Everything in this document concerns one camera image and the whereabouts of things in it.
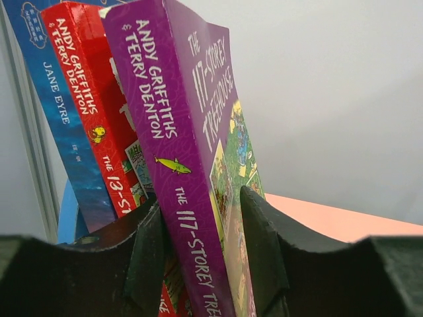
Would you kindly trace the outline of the red Storey Treehouse book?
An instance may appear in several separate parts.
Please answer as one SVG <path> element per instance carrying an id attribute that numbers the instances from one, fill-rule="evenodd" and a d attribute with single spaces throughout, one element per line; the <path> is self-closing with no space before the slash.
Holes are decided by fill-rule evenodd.
<path id="1" fill-rule="evenodd" d="M 99 9 L 66 1 L 44 9 L 42 18 L 114 211 L 123 217 L 147 201 L 153 185 Z"/>

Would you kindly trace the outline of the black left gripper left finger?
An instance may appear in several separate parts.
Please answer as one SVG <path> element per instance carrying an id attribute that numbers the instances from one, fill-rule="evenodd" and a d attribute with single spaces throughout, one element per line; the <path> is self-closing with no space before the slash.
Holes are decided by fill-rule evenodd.
<path id="1" fill-rule="evenodd" d="M 1 237 L 2 316 L 157 316 L 165 247 L 155 197 L 71 244 Z"/>

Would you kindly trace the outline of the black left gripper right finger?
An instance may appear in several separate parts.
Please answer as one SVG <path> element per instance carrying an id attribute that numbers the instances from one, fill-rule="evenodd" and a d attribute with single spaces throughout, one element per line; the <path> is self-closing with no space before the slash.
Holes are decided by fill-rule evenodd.
<path id="1" fill-rule="evenodd" d="M 422 237 L 342 242 L 240 190 L 259 316 L 421 316 Z"/>

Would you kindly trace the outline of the Jane Eyre blue orange book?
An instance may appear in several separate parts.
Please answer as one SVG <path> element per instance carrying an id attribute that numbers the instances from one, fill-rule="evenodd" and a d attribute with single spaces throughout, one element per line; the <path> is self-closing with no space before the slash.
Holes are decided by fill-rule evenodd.
<path id="1" fill-rule="evenodd" d="M 5 10 L 40 99 L 80 212 L 89 231 L 116 220 L 78 111 L 42 22 L 54 1 L 4 1 Z"/>

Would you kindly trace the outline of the purple 117-Storey Treehouse book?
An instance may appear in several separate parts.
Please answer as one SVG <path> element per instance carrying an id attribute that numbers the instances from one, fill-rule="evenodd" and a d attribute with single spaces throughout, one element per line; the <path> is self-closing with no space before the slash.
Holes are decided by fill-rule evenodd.
<path id="1" fill-rule="evenodd" d="M 99 12 L 195 316 L 257 316 L 240 191 L 262 193 L 230 31 L 179 1 Z"/>

